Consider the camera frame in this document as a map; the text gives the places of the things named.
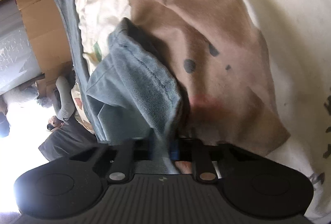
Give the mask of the blue-grey denim pants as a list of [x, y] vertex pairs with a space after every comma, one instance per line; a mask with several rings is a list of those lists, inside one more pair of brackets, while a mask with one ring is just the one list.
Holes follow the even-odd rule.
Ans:
[[177, 174], [169, 146], [181, 116], [182, 96], [147, 35], [123, 18], [107, 35], [109, 54], [89, 73], [75, 2], [54, 2], [66, 31], [83, 108], [97, 139], [120, 145], [131, 138], [149, 138], [152, 159], [140, 161], [137, 172]]

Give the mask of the dark grey pillow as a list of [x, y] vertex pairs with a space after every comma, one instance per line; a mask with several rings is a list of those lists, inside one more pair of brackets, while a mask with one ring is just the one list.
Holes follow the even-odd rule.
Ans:
[[77, 154], [97, 143], [95, 135], [86, 130], [72, 116], [61, 128], [50, 132], [38, 149], [48, 161], [53, 161], [60, 157]]

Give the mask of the grey U-shaped neck pillow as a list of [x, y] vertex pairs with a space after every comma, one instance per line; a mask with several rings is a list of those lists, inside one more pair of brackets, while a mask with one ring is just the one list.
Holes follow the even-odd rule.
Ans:
[[59, 93], [59, 99], [56, 99], [53, 103], [56, 117], [63, 122], [67, 122], [76, 109], [71, 95], [72, 87], [63, 76], [58, 77], [55, 86]]

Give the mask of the brown teddy bear toy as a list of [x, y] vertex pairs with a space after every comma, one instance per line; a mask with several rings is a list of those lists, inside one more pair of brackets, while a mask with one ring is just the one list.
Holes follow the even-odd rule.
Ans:
[[55, 131], [56, 129], [61, 128], [64, 125], [62, 120], [59, 120], [56, 116], [52, 116], [48, 120], [47, 129], [48, 131]]

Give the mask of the cream bear-print quilt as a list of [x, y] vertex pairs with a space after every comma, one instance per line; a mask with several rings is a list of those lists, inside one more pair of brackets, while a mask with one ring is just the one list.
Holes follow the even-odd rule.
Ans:
[[182, 133], [305, 174], [330, 223], [330, 0], [75, 0], [90, 74], [124, 18], [183, 89]]

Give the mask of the grey-blue appliance cabinet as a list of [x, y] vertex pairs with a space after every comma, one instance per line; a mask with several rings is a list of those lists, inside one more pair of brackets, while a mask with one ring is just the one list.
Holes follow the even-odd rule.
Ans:
[[0, 37], [0, 89], [4, 94], [42, 73], [15, 0], [1, 0]]

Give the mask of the brown cardboard sheet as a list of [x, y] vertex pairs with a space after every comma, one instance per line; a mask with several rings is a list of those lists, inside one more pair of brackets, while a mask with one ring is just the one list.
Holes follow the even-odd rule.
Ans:
[[42, 93], [49, 95], [59, 76], [71, 71], [72, 60], [66, 32], [54, 0], [15, 0], [28, 40], [44, 78]]

